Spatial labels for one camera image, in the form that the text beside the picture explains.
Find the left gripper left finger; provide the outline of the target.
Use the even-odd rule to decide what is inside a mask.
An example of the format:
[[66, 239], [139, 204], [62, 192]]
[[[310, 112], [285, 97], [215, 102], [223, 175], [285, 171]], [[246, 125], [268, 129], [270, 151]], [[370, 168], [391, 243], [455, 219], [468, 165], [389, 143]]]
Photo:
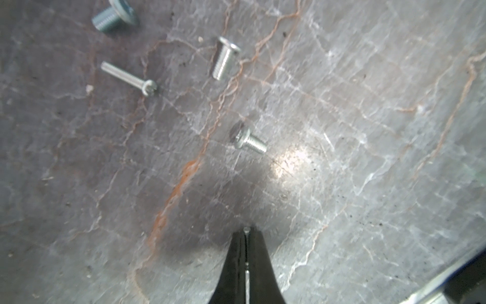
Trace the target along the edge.
[[209, 304], [246, 303], [246, 235], [232, 235], [218, 284]]

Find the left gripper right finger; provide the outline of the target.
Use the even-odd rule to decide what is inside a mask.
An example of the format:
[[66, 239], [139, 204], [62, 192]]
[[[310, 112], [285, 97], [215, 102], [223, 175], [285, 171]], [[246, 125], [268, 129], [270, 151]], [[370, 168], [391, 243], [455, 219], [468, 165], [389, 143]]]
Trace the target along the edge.
[[263, 233], [248, 230], [249, 303], [281, 303], [284, 300], [273, 271]]

